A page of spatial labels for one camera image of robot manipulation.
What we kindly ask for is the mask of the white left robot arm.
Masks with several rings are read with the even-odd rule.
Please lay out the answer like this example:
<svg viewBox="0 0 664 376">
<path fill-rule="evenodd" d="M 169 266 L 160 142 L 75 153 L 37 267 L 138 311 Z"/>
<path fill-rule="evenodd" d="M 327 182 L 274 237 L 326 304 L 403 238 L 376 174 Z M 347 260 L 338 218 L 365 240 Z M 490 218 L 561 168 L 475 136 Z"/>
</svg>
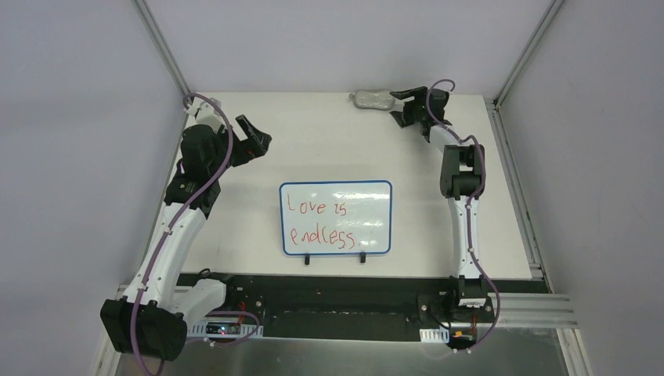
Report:
<svg viewBox="0 0 664 376">
<path fill-rule="evenodd" d="M 229 125 L 210 103 L 202 103 L 190 115 L 196 122 L 182 132 L 180 158 L 146 257 L 124 294 L 107 299 L 100 310 L 110 343 L 119 353 L 173 361 L 188 333 L 206 315 L 214 310 L 226 317 L 238 309 L 239 296 L 219 280 L 202 278 L 179 297 L 175 287 L 221 193 L 221 175 L 266 155 L 272 137 L 243 114 Z"/>
</svg>

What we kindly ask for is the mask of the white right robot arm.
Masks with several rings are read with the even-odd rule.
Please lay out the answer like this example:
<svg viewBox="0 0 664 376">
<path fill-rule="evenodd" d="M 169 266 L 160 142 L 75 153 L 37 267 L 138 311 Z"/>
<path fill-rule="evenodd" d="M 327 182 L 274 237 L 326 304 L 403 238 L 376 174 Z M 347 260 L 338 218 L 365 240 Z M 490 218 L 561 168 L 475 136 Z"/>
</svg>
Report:
<svg viewBox="0 0 664 376">
<path fill-rule="evenodd" d="M 424 140 L 442 154 L 439 189 L 450 210 L 456 264 L 444 308 L 451 319 L 466 320 L 486 304 L 490 287 L 478 264 L 478 206 L 486 181 L 484 146 L 473 135 L 460 136 L 445 119 L 451 92 L 420 86 L 389 95 L 402 102 L 401 110 L 390 112 L 397 125 L 418 125 Z"/>
</svg>

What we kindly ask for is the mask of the blue framed whiteboard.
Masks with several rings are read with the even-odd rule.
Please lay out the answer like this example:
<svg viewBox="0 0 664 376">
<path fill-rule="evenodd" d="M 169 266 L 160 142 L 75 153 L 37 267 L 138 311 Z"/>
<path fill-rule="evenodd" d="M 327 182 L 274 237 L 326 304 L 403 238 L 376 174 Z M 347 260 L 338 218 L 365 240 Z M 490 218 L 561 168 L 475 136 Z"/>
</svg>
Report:
<svg viewBox="0 0 664 376">
<path fill-rule="evenodd" d="M 282 250 L 303 257 L 371 255 L 392 249 L 388 180 L 286 182 L 279 187 Z"/>
</svg>

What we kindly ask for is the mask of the grey mesh eraser sponge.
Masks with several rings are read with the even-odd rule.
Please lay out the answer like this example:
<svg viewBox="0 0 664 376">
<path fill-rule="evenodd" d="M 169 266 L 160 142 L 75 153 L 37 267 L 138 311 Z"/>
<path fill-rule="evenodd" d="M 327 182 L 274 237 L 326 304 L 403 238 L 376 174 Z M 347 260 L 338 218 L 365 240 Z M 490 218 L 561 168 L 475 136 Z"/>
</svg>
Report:
<svg viewBox="0 0 664 376">
<path fill-rule="evenodd" d="M 397 99 L 389 89 L 359 89 L 348 94 L 352 104 L 362 110 L 390 111 Z"/>
</svg>

